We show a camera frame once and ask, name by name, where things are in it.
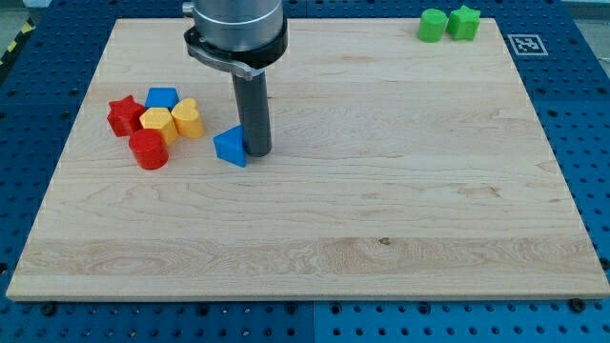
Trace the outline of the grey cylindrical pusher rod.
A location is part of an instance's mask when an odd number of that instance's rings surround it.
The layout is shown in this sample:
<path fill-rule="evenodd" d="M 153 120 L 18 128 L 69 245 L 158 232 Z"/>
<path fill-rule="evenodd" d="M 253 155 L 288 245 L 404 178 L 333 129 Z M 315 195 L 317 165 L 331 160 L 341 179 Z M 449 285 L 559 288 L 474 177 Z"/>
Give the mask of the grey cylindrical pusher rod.
<path fill-rule="evenodd" d="M 251 80 L 234 75 L 233 84 L 245 150 L 254 157 L 265 156 L 272 149 L 266 74 Z"/>

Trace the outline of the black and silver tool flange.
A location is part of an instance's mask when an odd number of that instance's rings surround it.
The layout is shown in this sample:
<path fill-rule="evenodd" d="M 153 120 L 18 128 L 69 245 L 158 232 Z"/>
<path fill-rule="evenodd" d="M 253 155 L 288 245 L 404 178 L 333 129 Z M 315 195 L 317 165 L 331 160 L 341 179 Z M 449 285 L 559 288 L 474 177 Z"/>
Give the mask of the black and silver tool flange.
<path fill-rule="evenodd" d="M 280 33 L 268 44 L 254 50 L 222 50 L 209 44 L 193 26 L 184 32 L 191 58 L 218 71 L 252 80 L 277 61 L 288 48 L 288 21 L 283 19 Z"/>

